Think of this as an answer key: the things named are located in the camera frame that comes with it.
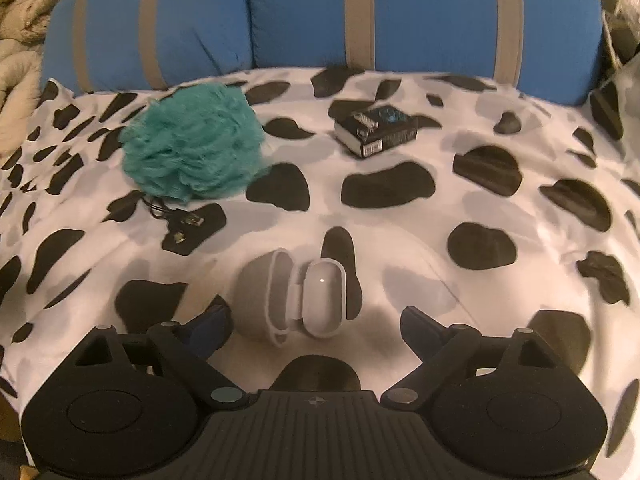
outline ridged black surface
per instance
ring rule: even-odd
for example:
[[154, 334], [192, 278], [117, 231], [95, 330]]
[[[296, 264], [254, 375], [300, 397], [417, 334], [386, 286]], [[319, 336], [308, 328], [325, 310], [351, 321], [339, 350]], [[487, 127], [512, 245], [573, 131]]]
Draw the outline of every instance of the ridged black surface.
[[[62, 477], [45, 473], [40, 478]], [[263, 392], [245, 410], [214, 414], [190, 449], [172, 463], [138, 478], [497, 480], [498, 477], [460, 463], [436, 443], [420, 416], [387, 410], [371, 392]], [[565, 478], [593, 480], [585, 472]]]

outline circular pad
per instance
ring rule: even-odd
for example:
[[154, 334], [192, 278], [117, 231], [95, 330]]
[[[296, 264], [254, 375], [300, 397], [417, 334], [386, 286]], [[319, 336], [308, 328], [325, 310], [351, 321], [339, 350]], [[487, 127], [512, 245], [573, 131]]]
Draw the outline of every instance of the circular pad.
[[544, 478], [583, 466], [607, 431], [597, 401], [577, 378], [516, 366], [443, 388], [432, 428], [470, 465], [506, 477]]
[[36, 464], [72, 478], [122, 478], [170, 460], [196, 424], [178, 384], [94, 365], [52, 376], [27, 405], [22, 434]]

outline metal screw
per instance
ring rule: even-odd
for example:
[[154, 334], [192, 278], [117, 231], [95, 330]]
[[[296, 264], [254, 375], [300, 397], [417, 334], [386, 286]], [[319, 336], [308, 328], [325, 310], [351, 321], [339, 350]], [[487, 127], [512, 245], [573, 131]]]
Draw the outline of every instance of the metal screw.
[[418, 393], [409, 388], [394, 388], [386, 393], [386, 398], [396, 404], [411, 404], [418, 398]]
[[230, 404], [242, 399], [242, 390], [238, 390], [232, 386], [223, 386], [222, 388], [216, 388], [211, 392], [211, 398], [217, 402], [224, 402]]

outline black spot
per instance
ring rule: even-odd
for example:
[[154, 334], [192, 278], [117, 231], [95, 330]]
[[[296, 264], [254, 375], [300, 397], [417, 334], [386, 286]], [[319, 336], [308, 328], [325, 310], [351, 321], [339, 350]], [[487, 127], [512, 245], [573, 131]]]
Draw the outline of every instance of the black spot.
[[36, 108], [39, 108], [40, 105], [45, 101], [53, 101], [53, 99], [58, 97], [59, 92], [60, 90], [58, 89], [58, 85], [56, 85], [53, 81], [47, 81], [42, 94], [40, 94], [40, 98], [38, 99]]
[[231, 87], [231, 88], [240, 88], [246, 85], [247, 83], [248, 81], [239, 80], [239, 81], [232, 81], [231, 83], [225, 83], [225, 86]]
[[0, 377], [0, 390], [4, 391], [4, 393], [6, 393], [10, 397], [13, 397], [14, 399], [18, 398], [18, 393], [13, 389], [13, 387], [4, 377]]
[[286, 211], [309, 209], [309, 186], [295, 164], [281, 162], [269, 168], [269, 173], [254, 180], [245, 192], [249, 202], [273, 204]]
[[27, 135], [27, 140], [38, 140], [39, 136], [40, 136], [40, 127], [38, 126], [29, 135]]
[[575, 263], [584, 278], [596, 278], [602, 299], [609, 304], [622, 301], [629, 306], [631, 298], [625, 283], [625, 273], [615, 256], [589, 251], [587, 257]]
[[634, 379], [622, 392], [620, 401], [616, 408], [616, 413], [613, 416], [613, 422], [611, 423], [611, 430], [609, 431], [609, 442], [607, 443], [606, 457], [609, 458], [613, 455], [625, 437], [626, 432], [629, 430], [631, 420], [634, 417], [636, 406], [638, 405], [638, 397], [640, 396], [640, 381]]
[[511, 111], [502, 114], [500, 122], [494, 126], [494, 132], [499, 135], [514, 135], [522, 129], [518, 116]]
[[124, 222], [129, 220], [136, 212], [138, 200], [142, 198], [143, 193], [138, 190], [128, 192], [125, 196], [117, 198], [107, 206], [109, 214], [104, 217], [103, 222], [113, 220], [114, 222]]
[[447, 251], [454, 263], [469, 270], [487, 270], [515, 263], [518, 250], [501, 229], [464, 222], [447, 239]]
[[82, 157], [76, 153], [68, 163], [51, 177], [49, 187], [47, 187], [47, 193], [50, 195], [59, 195], [73, 174], [83, 166]]
[[60, 153], [60, 156], [56, 159], [53, 165], [59, 166], [60, 164], [63, 164], [64, 162], [68, 161], [71, 158], [71, 155], [69, 153], [70, 151], [71, 149], [65, 150], [64, 152]]
[[498, 146], [479, 146], [453, 158], [453, 172], [501, 196], [512, 196], [520, 188], [518, 161]]
[[33, 155], [33, 161], [34, 162], [40, 162], [41, 160], [44, 160], [49, 155], [51, 155], [51, 153], [53, 153], [56, 150], [57, 147], [58, 147], [57, 145], [49, 146], [47, 148], [43, 148], [39, 152], [36, 152], [35, 155]]
[[113, 98], [113, 101], [109, 103], [107, 109], [98, 119], [99, 123], [103, 123], [107, 119], [109, 119], [114, 113], [119, 110], [122, 110], [125, 106], [131, 104], [135, 98], [138, 97], [138, 94], [133, 92], [119, 93], [116, 97]]
[[587, 130], [584, 128], [576, 128], [574, 131], [574, 139], [580, 142], [587, 150], [593, 153], [593, 155], [596, 154], [596, 151], [593, 149], [593, 137]]
[[427, 94], [427, 99], [431, 106], [437, 106], [438, 108], [444, 108], [444, 103], [442, 102], [442, 97], [436, 94]]
[[60, 229], [45, 238], [36, 250], [36, 261], [27, 282], [27, 294], [33, 294], [37, 290], [51, 267], [83, 236], [84, 231]]
[[622, 184], [627, 186], [631, 191], [633, 191], [638, 198], [640, 198], [640, 184], [638, 184], [635, 180], [631, 180], [630, 178], [623, 178]]
[[100, 128], [99, 130], [95, 130], [90, 136], [86, 138], [87, 142], [94, 142], [94, 140], [100, 139], [104, 134], [110, 132], [111, 130], [108, 128]]
[[303, 130], [296, 121], [286, 117], [272, 119], [263, 126], [263, 129], [269, 135], [287, 140], [308, 139], [315, 135], [313, 132]]
[[435, 191], [429, 171], [415, 162], [401, 162], [388, 170], [348, 175], [340, 200], [350, 207], [383, 208], [429, 198]]
[[89, 124], [91, 124], [94, 119], [95, 115], [78, 124], [78, 126], [76, 126], [68, 134], [66, 134], [66, 137], [62, 139], [62, 142], [67, 142], [68, 140], [75, 139], [82, 132], [82, 130], [84, 130]]
[[22, 234], [25, 234], [29, 230], [29, 222], [33, 217], [33, 214], [36, 212], [36, 203], [31, 202], [27, 209], [24, 211], [24, 216], [22, 217]]
[[126, 116], [123, 120], [121, 120], [120, 123], [121, 124], [127, 123], [128, 121], [132, 120], [136, 115], [138, 115], [145, 108], [146, 108], [146, 105], [141, 106], [140, 108], [136, 108], [128, 116]]
[[30, 191], [36, 191], [36, 190], [38, 190], [38, 188], [37, 188], [37, 187], [35, 187], [35, 186], [34, 186], [34, 187], [30, 187], [30, 185], [31, 185], [31, 183], [32, 183], [32, 182], [33, 182], [33, 179], [32, 179], [32, 180], [30, 180], [30, 181], [28, 181], [26, 184], [24, 184], [24, 186], [22, 186], [22, 187], [20, 188], [20, 190], [21, 190], [23, 193], [27, 193], [27, 192], [30, 192]]
[[0, 205], [0, 216], [2, 216], [2, 213], [4, 213], [6, 209], [9, 207], [9, 204], [11, 203], [11, 199], [13, 197], [14, 197], [14, 194], [11, 191], [7, 196], [4, 197], [4, 200], [2, 201], [2, 205]]
[[153, 325], [171, 320], [186, 288], [186, 283], [132, 280], [118, 291], [116, 312], [128, 333], [143, 334]]
[[33, 331], [33, 323], [25, 323], [18, 330], [15, 331], [14, 336], [11, 338], [12, 343], [21, 343], [29, 337], [29, 334]]
[[69, 123], [78, 117], [80, 108], [74, 105], [68, 105], [65, 108], [56, 110], [53, 112], [53, 127], [59, 130], [64, 130]]
[[286, 92], [290, 86], [291, 83], [288, 83], [286, 81], [271, 81], [269, 83], [265, 83], [264, 85], [258, 85], [254, 86], [253, 88], [249, 88], [244, 94], [244, 97], [249, 103], [249, 106], [268, 103], [284, 94], [284, 92]]
[[328, 115], [334, 121], [342, 120], [351, 114], [366, 110], [374, 101], [353, 101], [347, 99], [336, 99], [329, 106]]
[[6, 160], [6, 162], [2, 165], [2, 170], [10, 170], [15, 166], [15, 163], [20, 160], [22, 156], [22, 147], [15, 150], [12, 155]]
[[574, 374], [581, 372], [591, 347], [591, 330], [580, 314], [564, 310], [539, 310], [527, 326], [551, 346]]
[[540, 186], [540, 193], [580, 222], [604, 233], [611, 227], [611, 211], [604, 197], [581, 180], [562, 179], [553, 186]]
[[303, 355], [284, 367], [270, 389], [281, 392], [353, 392], [360, 390], [360, 379], [355, 370], [340, 359]]
[[340, 262], [346, 273], [347, 319], [356, 319], [362, 308], [362, 288], [356, 273], [356, 253], [353, 239], [343, 227], [332, 227], [324, 235], [321, 258]]
[[22, 181], [23, 174], [24, 174], [24, 170], [22, 166], [20, 164], [16, 164], [14, 168], [11, 170], [11, 173], [9, 173], [9, 177], [7, 177], [13, 189], [20, 186], [20, 182]]
[[425, 79], [435, 79], [438, 81], [444, 81], [450, 85], [457, 86], [463, 90], [470, 90], [471, 92], [484, 92], [485, 90], [494, 91], [495, 86], [485, 85], [482, 81], [475, 77], [469, 77], [466, 75], [441, 75], [436, 77], [425, 77]]
[[389, 99], [400, 88], [401, 79], [385, 79], [378, 85], [376, 90], [376, 101]]
[[4, 296], [9, 292], [9, 289], [15, 285], [18, 276], [20, 276], [20, 270], [22, 269], [22, 263], [18, 256], [14, 256], [0, 269], [0, 306], [2, 306], [2, 300]]
[[[189, 256], [201, 243], [226, 225], [225, 212], [218, 204], [207, 204], [192, 212], [202, 218], [202, 224], [200, 226], [190, 226], [181, 223], [175, 226], [170, 223], [169, 232], [162, 240], [163, 251], [180, 254], [180, 256]], [[182, 241], [180, 242], [175, 238], [178, 232], [182, 234]]]
[[353, 70], [341, 66], [325, 68], [311, 78], [311, 84], [314, 86], [314, 96], [322, 98], [336, 95], [344, 88], [348, 78], [363, 72], [364, 70]]
[[111, 130], [102, 140], [102, 145], [100, 146], [100, 151], [98, 151], [98, 162], [104, 162], [105, 160], [109, 160], [110, 156], [113, 155], [117, 150], [119, 150], [122, 146], [120, 142], [120, 132], [124, 129], [123, 126]]
[[633, 226], [635, 230], [638, 229], [638, 225], [636, 224], [636, 217], [634, 216], [632, 211], [627, 211], [625, 213], [625, 218], [629, 220], [629, 223]]
[[595, 168], [598, 167], [598, 165], [596, 164], [596, 161], [593, 160], [592, 157], [590, 157], [585, 153], [574, 152], [574, 150], [566, 150], [566, 152], [569, 153], [569, 155], [573, 155], [575, 158], [577, 158], [587, 168], [594, 170]]
[[441, 128], [442, 127], [442, 124], [436, 121], [436, 119], [434, 119], [433, 117], [429, 117], [422, 114], [415, 114], [415, 115], [412, 115], [411, 117], [415, 121], [415, 127], [418, 128], [419, 130], [421, 128]]
[[55, 298], [53, 298], [53, 300], [49, 301], [49, 303], [47, 303], [47, 305], [45, 306], [45, 309], [51, 308], [52, 306], [60, 303], [60, 301], [64, 300], [69, 294], [71, 294], [74, 290], [76, 290], [76, 288], [78, 288], [78, 286], [80, 286], [80, 284], [84, 282], [84, 279], [89, 275], [89, 272], [91, 272], [91, 269], [89, 269], [82, 276], [76, 279], [65, 290], [60, 292], [60, 294], [58, 294]]
[[595, 89], [589, 96], [591, 115], [612, 140], [622, 139], [624, 128], [618, 108], [618, 90], [613, 82]]

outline blue cushion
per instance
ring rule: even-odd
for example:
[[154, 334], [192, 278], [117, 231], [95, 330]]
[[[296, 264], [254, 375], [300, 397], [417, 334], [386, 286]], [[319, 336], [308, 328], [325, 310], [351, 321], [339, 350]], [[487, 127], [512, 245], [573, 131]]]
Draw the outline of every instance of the blue cushion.
[[[250, 0], [258, 67], [345, 65], [344, 0]], [[374, 0], [375, 68], [494, 75], [497, 0]], [[576, 105], [599, 70], [600, 0], [524, 0], [518, 87]]]
[[[72, 36], [77, 2], [62, 0], [53, 10], [42, 83], [55, 78], [80, 92], [74, 48], [82, 42], [74, 43]], [[156, 7], [156, 59], [167, 86], [252, 67], [246, 0], [157, 0]], [[150, 53], [140, 51], [138, 39], [139, 14], [140, 0], [87, 0], [81, 37], [91, 90], [151, 89], [142, 61]]]

